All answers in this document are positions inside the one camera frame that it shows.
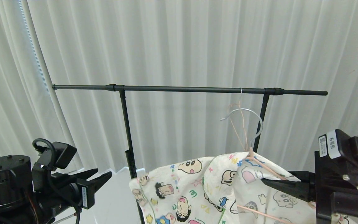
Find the black horizontal bar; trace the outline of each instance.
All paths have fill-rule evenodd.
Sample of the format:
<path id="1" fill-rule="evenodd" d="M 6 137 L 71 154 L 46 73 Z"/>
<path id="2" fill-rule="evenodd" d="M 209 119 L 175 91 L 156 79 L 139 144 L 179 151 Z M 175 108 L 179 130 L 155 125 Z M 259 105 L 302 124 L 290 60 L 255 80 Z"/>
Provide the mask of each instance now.
<path id="1" fill-rule="evenodd" d="M 220 93 L 253 93 L 271 95 L 317 95 L 326 96 L 327 91 L 285 90 L 281 88 L 219 88 L 219 87 L 187 87 L 187 86 L 126 86 L 126 85 L 53 85 L 53 89 L 88 89 L 109 91 L 158 91 L 158 92 L 220 92 Z"/>

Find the white label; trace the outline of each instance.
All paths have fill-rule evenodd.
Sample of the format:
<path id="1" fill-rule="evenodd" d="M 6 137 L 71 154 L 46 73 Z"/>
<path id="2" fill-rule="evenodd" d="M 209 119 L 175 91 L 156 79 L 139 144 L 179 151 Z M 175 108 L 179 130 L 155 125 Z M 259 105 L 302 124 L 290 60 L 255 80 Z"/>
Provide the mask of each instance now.
<path id="1" fill-rule="evenodd" d="M 341 156 L 338 149 L 337 134 L 335 130 L 327 133 L 327 146 L 328 146 L 328 155 L 331 159 L 338 158 Z"/>
<path id="2" fill-rule="evenodd" d="M 319 137 L 319 148 L 320 148 L 320 157 L 327 155 L 327 138 L 325 136 Z"/>
<path id="3" fill-rule="evenodd" d="M 86 187 L 82 187 L 82 205 L 88 207 L 88 201 L 86 197 Z"/>

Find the black clothes rack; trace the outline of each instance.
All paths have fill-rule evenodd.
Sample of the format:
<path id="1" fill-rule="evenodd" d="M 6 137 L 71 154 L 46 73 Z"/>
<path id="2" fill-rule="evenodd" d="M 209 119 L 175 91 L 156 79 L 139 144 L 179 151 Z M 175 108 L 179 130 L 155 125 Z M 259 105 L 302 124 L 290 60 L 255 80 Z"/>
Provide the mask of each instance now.
<path id="1" fill-rule="evenodd" d="M 251 93 L 263 94 L 262 108 L 260 110 L 260 117 L 264 120 L 267 103 L 270 96 L 276 95 L 315 95 L 326 96 L 327 91 L 308 91 L 308 90 L 286 90 L 282 88 L 215 88 L 215 87 L 188 87 L 188 86 L 126 86 L 126 85 L 53 85 L 53 89 L 83 89 L 83 90 L 107 90 L 119 92 L 121 98 L 122 112 L 124 114 L 126 137 L 128 138 L 128 150 L 125 151 L 126 160 L 128 162 L 129 174 L 131 179 L 137 177 L 135 155 L 133 153 L 131 129 L 129 125 L 128 108 L 126 106 L 125 91 L 157 91 L 157 92 L 216 92 L 216 93 Z M 260 136 L 255 139 L 254 152 L 257 152 Z M 138 205 L 140 221 L 145 224 L 142 210 Z"/>

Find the cartoon print shirt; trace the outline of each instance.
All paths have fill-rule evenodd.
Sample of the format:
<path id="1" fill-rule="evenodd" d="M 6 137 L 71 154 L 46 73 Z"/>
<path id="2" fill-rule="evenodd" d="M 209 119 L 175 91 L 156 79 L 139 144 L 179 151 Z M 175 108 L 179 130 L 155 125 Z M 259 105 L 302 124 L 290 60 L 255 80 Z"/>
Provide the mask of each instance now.
<path id="1" fill-rule="evenodd" d="M 295 224 L 314 224 L 315 210 L 306 202 L 277 191 L 260 179 L 278 180 L 247 152 L 202 157 L 157 168 L 130 181 L 130 188 L 148 224 L 281 224 L 237 205 Z M 290 181 L 286 170 L 254 153 L 266 166 Z M 333 223 L 354 224 L 333 216 Z"/>

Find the curtain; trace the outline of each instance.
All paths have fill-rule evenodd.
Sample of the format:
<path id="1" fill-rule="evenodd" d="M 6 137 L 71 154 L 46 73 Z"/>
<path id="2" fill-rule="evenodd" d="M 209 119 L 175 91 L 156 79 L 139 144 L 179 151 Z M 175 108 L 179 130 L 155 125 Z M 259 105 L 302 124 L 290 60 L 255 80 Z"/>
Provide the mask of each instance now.
<path id="1" fill-rule="evenodd" d="M 328 91 L 270 98 L 258 153 L 287 170 L 313 170 L 317 138 L 330 130 L 358 136 L 358 1 L 21 1 L 23 16 L 5 19 L 14 4 L 0 2 L 0 41 L 12 55 L 0 56 L 7 64 L 0 65 L 7 80 L 0 88 L 0 151 L 9 138 L 23 148 L 21 142 L 47 136 L 72 140 L 86 169 L 127 166 L 118 93 L 54 91 L 52 83 Z M 10 28 L 23 23 L 28 37 Z M 20 41 L 27 52 L 11 48 Z M 34 58 L 40 66 L 30 63 Z M 14 78 L 15 86 L 31 85 L 11 93 L 6 86 Z M 243 150 L 230 122 L 219 120 L 239 94 L 127 92 L 126 99 L 138 168 Z M 241 97 L 257 113 L 261 103 L 261 95 Z M 258 119 L 244 117 L 251 139 Z M 33 125 L 38 120 L 44 123 Z M 240 130 L 241 115 L 233 121 Z M 19 142 L 15 135 L 26 137 Z"/>
<path id="2" fill-rule="evenodd" d="M 68 139 L 22 12 L 17 1 L 0 1 L 0 156 L 27 155 L 34 163 L 34 139 Z M 81 168 L 77 158 L 65 172 Z"/>

